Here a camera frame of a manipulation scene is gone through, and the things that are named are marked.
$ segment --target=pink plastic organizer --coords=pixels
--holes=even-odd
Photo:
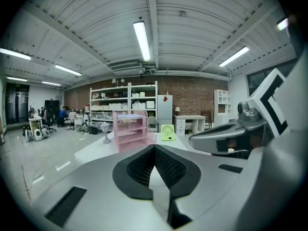
[[[151,132],[146,111],[133,111],[135,117],[122,115],[122,112],[113,111],[115,143],[119,151],[156,144],[156,134]]]

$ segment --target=person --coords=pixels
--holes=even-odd
[[[58,127],[64,127],[64,118],[66,118],[66,107],[63,106],[63,109],[60,111],[58,119]]]

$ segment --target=gray floor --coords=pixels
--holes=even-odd
[[[103,136],[56,129],[50,138],[31,142],[25,141],[22,129],[5,133],[5,143],[0,147],[1,174],[9,188],[19,192],[29,204],[79,166],[75,152]]]

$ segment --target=table lamp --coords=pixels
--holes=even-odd
[[[107,122],[104,122],[104,123],[102,123],[101,124],[101,129],[102,129],[102,132],[104,132],[105,133],[105,139],[103,140],[103,143],[104,144],[109,144],[111,141],[110,141],[110,139],[108,139],[108,131],[109,131],[109,123],[107,123]]]
[[[180,112],[180,107],[175,107],[175,110],[174,110],[176,113],[177,113],[177,116],[179,115],[179,112]]]

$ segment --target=white bookshelf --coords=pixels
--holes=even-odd
[[[145,97],[138,97],[138,98],[132,98],[132,90],[134,92],[145,92],[145,95],[147,95],[147,91],[152,91],[151,96],[145,96]],[[114,93],[117,92],[126,92],[128,93],[127,97],[113,97]],[[98,93],[100,96],[98,98],[93,98],[93,95],[95,93]],[[101,93],[106,94],[106,98],[101,98]],[[127,86],[123,87],[113,87],[113,88],[101,88],[101,89],[90,89],[90,118],[93,122],[99,122],[99,121],[106,121],[111,122],[112,119],[103,119],[103,118],[97,118],[93,117],[92,113],[99,113],[99,112],[112,112],[112,111],[123,111],[127,112],[127,114],[131,114],[131,111],[135,110],[144,110],[144,111],[154,111],[155,116],[157,116],[157,95],[158,95],[158,86],[157,81],[154,85],[136,85],[132,86],[131,83],[128,83]],[[132,102],[134,101],[140,101],[142,103],[149,101],[155,102],[155,108],[154,109],[132,109]],[[128,108],[127,109],[96,109],[93,107],[94,105],[108,105],[109,103],[127,103]]]
[[[218,112],[219,106],[223,105],[224,112]],[[232,93],[227,90],[214,90],[214,127],[236,120],[232,115]]]
[[[129,100],[129,107],[130,107],[130,110],[144,110],[144,111],[154,111],[155,112],[155,117],[157,117],[157,95],[158,95],[158,84],[157,84],[157,81],[155,81],[155,84],[154,85],[137,85],[137,86],[133,86],[131,85],[130,86],[130,100]],[[145,96],[145,97],[138,97],[138,98],[133,98],[131,95],[133,93],[133,91],[135,92],[142,92],[144,91],[145,92],[145,95],[147,95],[147,91],[153,91],[153,93],[155,92],[155,96]],[[154,109],[133,109],[132,108],[132,103],[134,101],[140,101],[140,102],[146,102],[147,100],[149,101],[154,101],[154,104],[155,104],[155,108]]]

